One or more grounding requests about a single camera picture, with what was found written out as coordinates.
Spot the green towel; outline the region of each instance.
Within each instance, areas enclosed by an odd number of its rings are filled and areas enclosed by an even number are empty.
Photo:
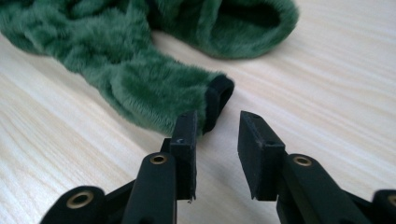
[[[297,18],[289,0],[0,0],[12,44],[55,58],[126,119],[165,134],[190,110],[199,134],[212,130],[233,82],[160,53],[152,29],[214,57],[248,58],[285,39]]]

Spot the light wood surface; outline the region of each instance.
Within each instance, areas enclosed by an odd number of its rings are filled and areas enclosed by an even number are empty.
[[[177,223],[279,223],[275,203],[250,200],[236,151],[241,110],[262,116],[289,153],[315,158],[341,188],[366,200],[396,189],[396,2],[297,5],[295,31],[253,60],[215,60],[153,34],[163,52],[236,84],[198,142],[197,200],[178,202]],[[37,223],[80,185],[119,188],[163,138],[120,118],[79,75],[0,36],[1,223]]]

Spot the green fabric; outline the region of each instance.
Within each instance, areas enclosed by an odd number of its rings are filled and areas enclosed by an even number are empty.
[[[289,0],[0,0],[0,31],[12,44],[54,57],[129,121],[165,134],[189,110],[209,131],[209,117],[217,118],[233,85],[217,78],[221,72],[161,54],[151,29],[212,56],[247,58],[278,44],[296,22]]]

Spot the green plush fabric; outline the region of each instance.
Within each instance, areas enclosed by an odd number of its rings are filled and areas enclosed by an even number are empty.
[[[248,58],[286,38],[296,11],[289,0],[0,0],[0,31],[18,48],[82,74],[136,125],[170,134],[178,115],[197,110],[204,133],[233,83],[161,54],[151,29],[211,56]]]

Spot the wood grain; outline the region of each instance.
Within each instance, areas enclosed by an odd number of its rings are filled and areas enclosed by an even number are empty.
[[[155,32],[183,63],[236,84],[198,143],[197,200],[178,223],[279,223],[275,203],[250,200],[236,146],[241,110],[261,115],[289,153],[315,158],[341,188],[371,200],[396,189],[396,2],[299,0],[295,31],[253,60],[209,58]],[[110,192],[136,177],[164,136],[135,127],[82,77],[0,36],[0,220],[37,223],[80,185]]]

